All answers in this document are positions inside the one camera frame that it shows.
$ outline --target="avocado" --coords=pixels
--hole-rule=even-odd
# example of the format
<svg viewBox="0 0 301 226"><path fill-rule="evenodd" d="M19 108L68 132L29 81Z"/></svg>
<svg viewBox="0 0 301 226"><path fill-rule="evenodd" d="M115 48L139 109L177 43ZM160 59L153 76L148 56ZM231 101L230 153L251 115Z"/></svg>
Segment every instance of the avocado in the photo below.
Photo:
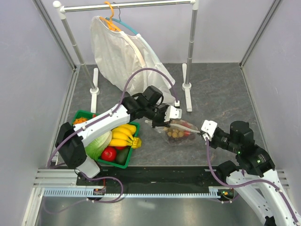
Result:
<svg viewBox="0 0 301 226"><path fill-rule="evenodd" d="M126 147L122 151L119 151L119 153L117 154L117 156L115 158L115 162L117 164L122 165L122 166L124 166L126 164L127 156L128 156L128 153L130 152L130 148L131 147Z"/></svg>

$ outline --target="gray tabletop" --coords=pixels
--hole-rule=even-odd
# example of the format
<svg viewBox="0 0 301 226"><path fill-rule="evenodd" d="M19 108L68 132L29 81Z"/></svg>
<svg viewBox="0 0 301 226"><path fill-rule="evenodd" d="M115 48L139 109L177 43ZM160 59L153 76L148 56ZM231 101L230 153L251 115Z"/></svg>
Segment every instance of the gray tabletop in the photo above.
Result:
<svg viewBox="0 0 301 226"><path fill-rule="evenodd" d="M176 80L175 90L183 109L182 119L198 128L203 120L213 120L225 132L229 132L230 124L236 120L247 121L254 131L254 138L263 147L258 124L247 93L244 79L238 64L193 64L190 81L192 83L191 100L193 112L186 112L185 96L182 91L182 64L165 64L167 70ZM93 74L96 65L89 65ZM121 91L102 75L98 80L100 94L97 100L97 113L103 113L114 106L120 99ZM90 86L81 70L74 90L68 121L72 121L78 110L90 111ZM142 147L132 153L130 166L206 166L206 146L201 139L192 145L169 145L161 135L145 122L140 123L139 137ZM211 150L212 164L224 161L235 162L235 155L221 150Z"/></svg>

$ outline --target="green basket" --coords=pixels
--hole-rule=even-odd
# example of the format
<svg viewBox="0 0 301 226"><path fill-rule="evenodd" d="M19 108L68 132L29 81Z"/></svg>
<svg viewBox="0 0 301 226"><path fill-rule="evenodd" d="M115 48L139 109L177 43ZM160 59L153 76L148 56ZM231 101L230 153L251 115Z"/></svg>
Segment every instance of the green basket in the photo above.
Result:
<svg viewBox="0 0 301 226"><path fill-rule="evenodd" d="M83 110L78 110L72 120L72 124L73 122L76 120L76 119L79 119L80 117L84 117L84 118L87 118L87 119L92 119L93 118L93 115L94 113L91 113L91 112L86 112L86 111L83 111ZM134 137L137 137L138 136L138 133L139 133L139 129L140 129L140 124L137 123L137 122L130 122L129 124L131 125L134 125L137 127L137 130L134 134ZM98 159L97 161L98 162L102 162L102 163L105 163L105 164L108 164L108 165L111 165L111 166L116 166L116 167L119 167L119 168L122 168L122 169L125 169L127 166L128 166L128 163L130 162L130 158L131 158L131 155L132 155L132 151L133 149L130 148L130 151L128 153L128 156L127 156L127 161L124 165L119 165L119 164L116 164L114 162L111 162L111 161L105 161L105 160L102 160L102 159Z"/></svg>

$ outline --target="white wall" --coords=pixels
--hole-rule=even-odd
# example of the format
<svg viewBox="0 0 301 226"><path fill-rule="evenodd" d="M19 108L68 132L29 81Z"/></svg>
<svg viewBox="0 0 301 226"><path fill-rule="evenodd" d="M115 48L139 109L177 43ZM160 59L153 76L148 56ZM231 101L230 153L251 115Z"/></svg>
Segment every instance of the white wall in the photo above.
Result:
<svg viewBox="0 0 301 226"><path fill-rule="evenodd" d="M194 62L239 62L273 0L200 0ZM72 58L78 63L53 0L43 0ZM65 6L98 5L98 0L62 0ZM163 63L186 62L191 5L123 8L121 19L136 29ZM109 10L67 13L75 39L88 64L95 64L90 44L93 16L110 16Z"/></svg>
<svg viewBox="0 0 301 226"><path fill-rule="evenodd" d="M71 68L31 0L0 7L0 225L21 225L44 167Z"/></svg>
<svg viewBox="0 0 301 226"><path fill-rule="evenodd" d="M301 211L301 1L282 1L245 66L263 134Z"/></svg>

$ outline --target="white garment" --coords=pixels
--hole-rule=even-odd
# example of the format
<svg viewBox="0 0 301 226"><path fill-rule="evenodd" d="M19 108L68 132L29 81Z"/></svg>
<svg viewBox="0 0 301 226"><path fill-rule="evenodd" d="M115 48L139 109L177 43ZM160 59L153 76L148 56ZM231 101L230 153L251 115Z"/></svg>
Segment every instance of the white garment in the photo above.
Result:
<svg viewBox="0 0 301 226"><path fill-rule="evenodd" d="M99 16L95 16L91 23L92 50L95 61L101 74L116 85L120 90L128 78L137 70L151 67L162 71L172 80L166 68L160 66L156 60L157 56L150 53L148 44L141 41L142 37L128 36L124 32L111 31ZM142 93L148 86L153 85L162 91L164 103L173 105L174 97L171 96L170 84L163 77L153 71L143 71L138 73L129 83L127 92L130 95Z"/></svg>

